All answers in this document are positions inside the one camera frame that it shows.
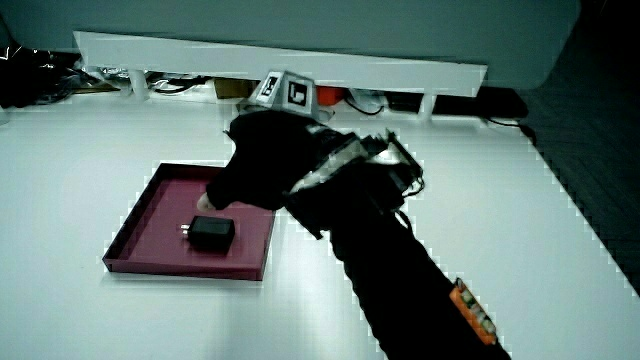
gloved hand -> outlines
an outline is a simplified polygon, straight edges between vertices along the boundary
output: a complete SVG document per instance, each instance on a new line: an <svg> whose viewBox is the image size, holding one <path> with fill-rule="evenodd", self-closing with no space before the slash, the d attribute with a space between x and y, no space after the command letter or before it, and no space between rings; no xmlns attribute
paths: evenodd
<svg viewBox="0 0 640 360"><path fill-rule="evenodd" d="M271 110L238 116L226 133L236 151L198 201L202 211L224 209L234 201L277 210L300 178L356 136L310 118Z"/></svg>

black sleeve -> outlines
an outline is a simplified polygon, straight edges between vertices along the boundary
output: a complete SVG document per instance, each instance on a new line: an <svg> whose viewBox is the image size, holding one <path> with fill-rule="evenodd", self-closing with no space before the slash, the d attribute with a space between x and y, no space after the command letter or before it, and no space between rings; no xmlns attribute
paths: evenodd
<svg viewBox="0 0 640 360"><path fill-rule="evenodd" d="M454 285L412 232L393 215L372 220L334 227L331 243L387 357L510 359L499 343L480 341L449 299Z"/></svg>

cable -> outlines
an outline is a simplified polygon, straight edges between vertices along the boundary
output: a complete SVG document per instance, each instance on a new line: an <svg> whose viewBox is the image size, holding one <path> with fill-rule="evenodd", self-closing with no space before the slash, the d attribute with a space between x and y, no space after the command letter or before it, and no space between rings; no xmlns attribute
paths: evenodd
<svg viewBox="0 0 640 360"><path fill-rule="evenodd" d="M355 106L354 104L352 104L352 103L349 101L349 97L348 97L348 96L344 98L344 102L346 102L347 104L349 104L352 108L354 108L354 109L358 110L358 112L363 113L363 114L365 114L365 115L369 115L369 116L378 115L378 114L379 114L379 113L384 109L384 106L380 106L380 109L378 109L378 111L376 111L376 112L374 112L374 113L366 112L366 111L364 111L364 110L362 110L362 109L359 109L359 108L358 108L357 106Z"/></svg>
<svg viewBox="0 0 640 360"><path fill-rule="evenodd" d="M529 126L527 126L527 125L522 125L522 124L517 124L517 125L514 125L514 124L505 124L505 123L502 123L502 122L499 122L499 121L495 121L495 120L493 120L493 119L491 119L491 118L489 118L489 117L486 117L486 116L482 116L482 118L483 118L484 120L489 121L489 122L492 122L492 123L494 123L494 124L498 124L498 125L502 125L502 126L510 126L510 127L517 127L517 128L520 128L520 131L522 131L522 133L523 133L526 137L528 137L528 138L531 140L531 144L532 144L533 146L536 146L536 142L537 142L536 133L535 133L535 131L533 131L533 129L532 129L532 128L530 128Z"/></svg>
<svg viewBox="0 0 640 360"><path fill-rule="evenodd" d="M420 184L420 187L418 188L418 190L412 191L412 192L404 195L403 197L407 198L409 196L416 195L416 194L420 193L420 191L424 190L424 179L423 178L418 178L418 184Z"/></svg>

gray wall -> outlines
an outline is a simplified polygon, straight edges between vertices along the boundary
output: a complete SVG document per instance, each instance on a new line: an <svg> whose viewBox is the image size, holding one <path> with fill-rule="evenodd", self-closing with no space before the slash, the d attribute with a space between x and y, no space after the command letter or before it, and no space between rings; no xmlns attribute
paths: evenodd
<svg viewBox="0 0 640 360"><path fill-rule="evenodd" d="M531 89L553 68L579 0L0 0L25 47L74 51L73 30L488 65Z"/></svg>

black cable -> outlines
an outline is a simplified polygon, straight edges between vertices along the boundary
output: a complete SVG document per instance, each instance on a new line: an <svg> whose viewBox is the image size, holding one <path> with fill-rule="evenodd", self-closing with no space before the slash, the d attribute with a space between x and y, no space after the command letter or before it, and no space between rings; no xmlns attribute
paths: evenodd
<svg viewBox="0 0 640 360"><path fill-rule="evenodd" d="M537 141L536 132L533 131L533 129L531 127L529 127L527 125L522 125L522 124L517 124L517 125L505 124L505 123L502 123L502 122L499 122L499 121L495 121L495 120L493 120L493 119L491 119L489 117L485 117L485 116L483 116L482 118L484 120L492 122L494 124L520 128L520 131L522 131L522 133L531 140L531 144L533 144L533 146L536 146L536 141Z"/></svg>
<svg viewBox="0 0 640 360"><path fill-rule="evenodd" d="M183 91L187 91L189 89L191 89L192 87L194 87L195 84L192 85L186 85L186 86L182 86L179 87L177 89L171 89L171 90L164 90L164 89L153 89L153 91L160 93L160 94L177 94L177 93L181 93Z"/></svg>
<svg viewBox="0 0 640 360"><path fill-rule="evenodd" d="M418 178L418 184L420 184L420 188L418 188L418 190L412 191L412 192L404 195L403 197L407 198L409 196L416 195L416 194L420 193L420 191L424 190L424 179L423 178Z"/></svg>
<svg viewBox="0 0 640 360"><path fill-rule="evenodd" d="M364 110L362 110L362 109L358 109L358 107L357 107L357 106L355 106L354 104L352 104L352 103L349 101L349 97L348 97L348 96L344 98L344 102L346 102L347 104L349 104L352 108L354 108L354 109L358 110L358 112L361 112L361 113L363 113L363 114L365 114L365 115L369 115L369 116L378 115L378 114L382 111L382 109L384 109L384 106L380 106L380 109L378 109L378 111L376 111L376 112L374 112L374 113L366 112L366 111L364 111Z"/></svg>

